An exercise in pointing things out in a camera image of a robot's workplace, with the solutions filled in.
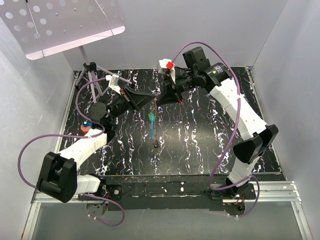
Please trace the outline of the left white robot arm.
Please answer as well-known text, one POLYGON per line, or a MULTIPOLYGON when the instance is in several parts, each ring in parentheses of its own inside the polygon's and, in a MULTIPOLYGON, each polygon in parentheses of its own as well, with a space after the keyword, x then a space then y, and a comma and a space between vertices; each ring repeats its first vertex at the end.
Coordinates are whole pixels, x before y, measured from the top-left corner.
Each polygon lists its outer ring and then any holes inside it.
POLYGON ((74 195, 88 193, 95 200, 103 199, 107 191, 101 179, 93 174, 78 175, 80 166, 115 136, 117 117, 129 110, 139 111, 154 98, 151 93, 125 86, 111 103, 98 101, 92 104, 89 118, 93 127, 68 148, 44 156, 36 189, 63 203, 74 195))

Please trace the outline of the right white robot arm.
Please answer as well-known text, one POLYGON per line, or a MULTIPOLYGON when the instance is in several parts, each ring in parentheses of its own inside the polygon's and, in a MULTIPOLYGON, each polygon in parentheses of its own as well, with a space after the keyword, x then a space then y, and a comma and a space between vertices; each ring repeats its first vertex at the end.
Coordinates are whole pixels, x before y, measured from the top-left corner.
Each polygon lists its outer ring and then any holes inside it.
POLYGON ((225 180, 224 187, 210 187, 212 192, 226 191, 232 199, 245 192, 255 164, 273 143, 279 129, 267 124, 241 94, 240 82, 227 62, 222 59, 211 64, 202 47, 197 46, 184 52, 187 69, 178 72, 171 59, 160 59, 158 71, 163 74, 163 88, 156 100, 157 106, 180 103, 182 93, 196 87, 204 88, 217 100, 234 122, 232 137, 239 133, 242 141, 234 146, 229 140, 225 152, 233 150, 235 161, 225 180))

